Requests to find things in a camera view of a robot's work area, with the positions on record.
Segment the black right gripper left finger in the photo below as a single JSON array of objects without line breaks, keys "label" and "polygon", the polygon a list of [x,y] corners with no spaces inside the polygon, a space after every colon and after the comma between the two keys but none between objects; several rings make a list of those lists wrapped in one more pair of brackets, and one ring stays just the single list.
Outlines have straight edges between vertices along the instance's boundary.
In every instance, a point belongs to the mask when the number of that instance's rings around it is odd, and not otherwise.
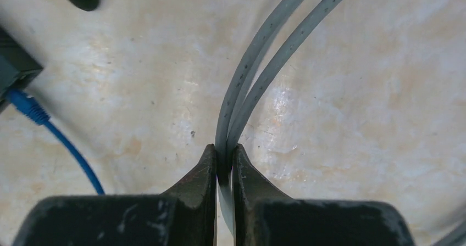
[{"label": "black right gripper left finger", "polygon": [[23,221],[14,245],[216,245],[216,158],[160,194],[53,196]]}]

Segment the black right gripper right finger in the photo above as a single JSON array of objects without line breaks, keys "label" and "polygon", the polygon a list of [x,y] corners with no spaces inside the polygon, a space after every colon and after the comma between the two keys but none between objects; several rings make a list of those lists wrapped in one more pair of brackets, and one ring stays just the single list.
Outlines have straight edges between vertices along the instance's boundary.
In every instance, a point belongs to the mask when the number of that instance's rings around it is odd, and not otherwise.
[{"label": "black right gripper right finger", "polygon": [[377,201],[295,199],[232,154],[236,245],[414,245],[402,215]]}]

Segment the black network switch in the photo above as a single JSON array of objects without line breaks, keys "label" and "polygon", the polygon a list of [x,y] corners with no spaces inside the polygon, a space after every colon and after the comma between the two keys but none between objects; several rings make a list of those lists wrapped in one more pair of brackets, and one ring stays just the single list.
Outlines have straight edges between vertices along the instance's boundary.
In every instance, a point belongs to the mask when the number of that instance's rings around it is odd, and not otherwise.
[{"label": "black network switch", "polygon": [[1,111],[9,105],[7,92],[25,89],[42,70],[43,66],[1,28]]}]

